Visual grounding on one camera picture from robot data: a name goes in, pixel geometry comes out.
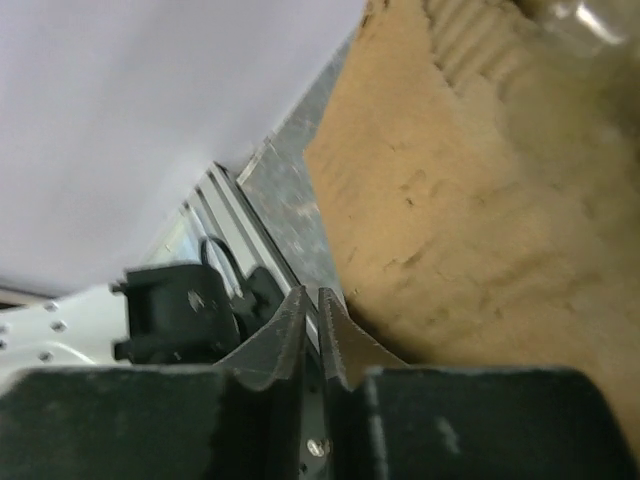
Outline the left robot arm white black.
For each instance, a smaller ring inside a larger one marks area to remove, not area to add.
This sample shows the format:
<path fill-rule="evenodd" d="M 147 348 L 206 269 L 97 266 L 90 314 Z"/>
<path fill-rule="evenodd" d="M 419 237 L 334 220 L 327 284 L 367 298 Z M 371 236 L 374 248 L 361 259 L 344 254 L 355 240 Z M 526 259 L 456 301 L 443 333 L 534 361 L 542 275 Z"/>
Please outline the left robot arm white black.
<path fill-rule="evenodd" d="M 117 364 L 214 363 L 275 314 L 285 294 L 272 272 L 242 270 L 221 239 L 199 261 L 126 272 L 122 281 L 1 313 L 1 376 Z"/>

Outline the brown cardboard express box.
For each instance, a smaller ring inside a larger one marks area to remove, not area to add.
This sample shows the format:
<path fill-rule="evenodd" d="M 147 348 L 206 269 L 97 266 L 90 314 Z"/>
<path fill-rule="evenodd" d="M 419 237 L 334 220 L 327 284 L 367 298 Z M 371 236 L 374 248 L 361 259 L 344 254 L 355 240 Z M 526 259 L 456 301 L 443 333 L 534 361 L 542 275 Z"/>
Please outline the brown cardboard express box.
<path fill-rule="evenodd" d="M 639 5 L 368 1 L 305 153 L 401 358 L 558 364 L 639 443 Z"/>

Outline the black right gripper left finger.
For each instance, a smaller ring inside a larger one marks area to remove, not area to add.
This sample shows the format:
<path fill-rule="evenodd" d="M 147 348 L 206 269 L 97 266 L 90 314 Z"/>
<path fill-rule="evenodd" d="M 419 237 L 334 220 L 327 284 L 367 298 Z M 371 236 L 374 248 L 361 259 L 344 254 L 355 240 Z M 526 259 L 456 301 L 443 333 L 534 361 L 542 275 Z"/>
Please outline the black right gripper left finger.
<path fill-rule="evenodd" d="M 295 479 L 306 291 L 211 365 L 49 367 L 1 390 L 5 479 Z"/>

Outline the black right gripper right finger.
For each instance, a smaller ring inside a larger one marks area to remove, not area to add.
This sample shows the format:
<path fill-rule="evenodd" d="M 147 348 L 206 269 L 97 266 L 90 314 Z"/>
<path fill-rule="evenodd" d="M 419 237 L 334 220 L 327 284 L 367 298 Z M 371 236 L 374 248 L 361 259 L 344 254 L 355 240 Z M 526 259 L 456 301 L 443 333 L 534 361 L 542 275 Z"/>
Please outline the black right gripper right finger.
<path fill-rule="evenodd" d="M 408 366 L 318 293 L 332 479 L 634 479 L 608 402 L 558 366 Z"/>

